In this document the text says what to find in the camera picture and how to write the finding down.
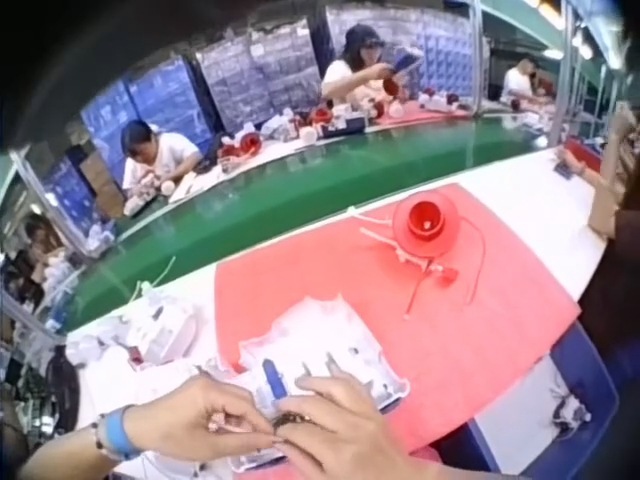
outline white workbench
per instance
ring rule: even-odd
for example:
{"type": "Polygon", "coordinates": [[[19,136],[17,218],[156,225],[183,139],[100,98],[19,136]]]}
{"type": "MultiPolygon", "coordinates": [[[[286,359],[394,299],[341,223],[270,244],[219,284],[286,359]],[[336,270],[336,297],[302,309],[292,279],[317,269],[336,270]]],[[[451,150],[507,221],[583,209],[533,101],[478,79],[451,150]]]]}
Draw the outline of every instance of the white workbench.
{"type": "MultiPolygon", "coordinates": [[[[374,208],[397,201],[416,190],[457,182],[507,224],[540,258],[571,297],[577,300],[600,261],[605,242],[586,226],[593,200],[593,189],[578,177],[565,180],[553,172],[553,157],[553,152],[546,150],[504,160],[393,195],[373,202],[365,208],[374,208]]],[[[316,228],[346,215],[346,213],[336,215],[305,227],[304,230],[316,228]]],[[[200,325],[200,335],[191,353],[193,362],[196,364],[210,358],[217,351],[215,299],[212,295],[215,268],[215,265],[204,267],[163,287],[169,292],[192,300],[201,309],[201,316],[205,320],[200,325]]],[[[135,308],[135,302],[119,310],[128,308],[135,308]]],[[[100,328],[100,320],[96,320],[70,334],[70,339],[80,338],[100,328]]],[[[139,397],[136,375],[138,374],[134,373],[126,362],[124,351],[119,349],[107,351],[100,361],[81,370],[78,426],[89,424],[99,413],[136,403],[136,398],[139,397]]],[[[544,381],[554,381],[548,378],[551,374],[541,374],[539,370],[532,371],[531,375],[532,380],[524,382],[529,392],[536,391],[532,382],[539,384],[544,381]]],[[[518,402],[522,397],[517,392],[513,393],[512,390],[514,389],[510,389],[507,394],[508,398],[503,395],[499,399],[500,404],[507,405],[504,408],[509,409],[510,412],[517,409],[514,402],[518,402]]],[[[548,386],[542,386],[541,390],[547,394],[548,386]]],[[[526,396],[529,401],[531,395],[529,393],[526,396]]],[[[500,418],[500,415],[496,415],[496,408],[491,409],[489,406],[487,410],[491,410],[491,418],[487,417],[479,424],[487,430],[489,446],[492,449],[500,449],[500,445],[492,445],[491,442],[500,442],[500,438],[506,438],[495,433],[499,428],[504,430],[504,425],[499,426],[496,424],[497,420],[492,421],[500,418]]],[[[533,451],[524,452],[523,455],[525,454],[533,458],[537,456],[533,451]]],[[[520,459],[520,463],[526,463],[526,461],[524,457],[520,459]]],[[[157,473],[156,476],[151,475],[148,472],[149,468],[148,462],[136,460],[121,465],[118,470],[138,478],[145,478],[145,476],[162,478],[158,477],[157,473]]]]}

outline blue component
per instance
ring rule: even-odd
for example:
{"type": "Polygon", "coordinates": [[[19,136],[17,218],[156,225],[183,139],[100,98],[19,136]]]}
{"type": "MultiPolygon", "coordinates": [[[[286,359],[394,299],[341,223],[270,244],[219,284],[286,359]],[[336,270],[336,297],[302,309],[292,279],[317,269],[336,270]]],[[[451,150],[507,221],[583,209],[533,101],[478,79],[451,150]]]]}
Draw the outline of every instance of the blue component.
{"type": "Polygon", "coordinates": [[[267,383],[269,384],[269,388],[271,389],[271,393],[273,394],[273,398],[276,400],[280,400],[287,396],[287,388],[282,383],[282,378],[280,377],[280,373],[276,368],[276,364],[273,363],[273,360],[266,359],[262,362],[262,370],[264,370],[264,375],[267,379],[267,383]]]}

